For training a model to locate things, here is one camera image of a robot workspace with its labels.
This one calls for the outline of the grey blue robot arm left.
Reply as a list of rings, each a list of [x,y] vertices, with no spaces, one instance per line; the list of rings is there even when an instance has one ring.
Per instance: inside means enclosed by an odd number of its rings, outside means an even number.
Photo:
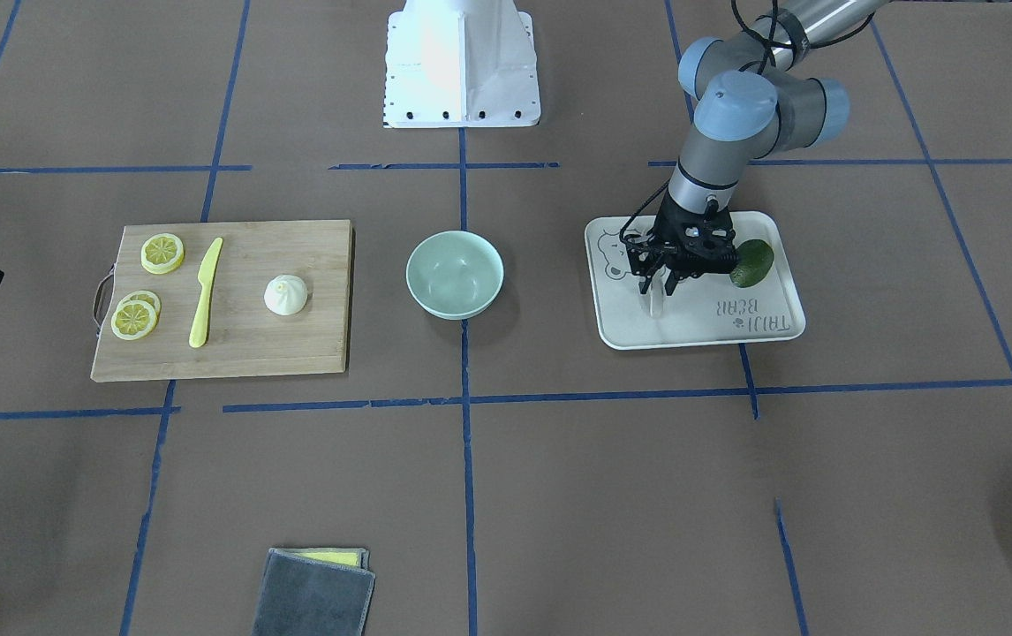
[[[671,295],[684,279],[737,269],[729,201],[752,160],[812,148],[840,136],[850,120],[848,90],[828,78],[798,78],[793,67],[817,49],[850,39],[879,1],[773,1],[731,39],[705,37],[683,53],[678,81],[695,102],[691,129],[652,228],[629,225],[620,240],[640,293],[664,276]]]

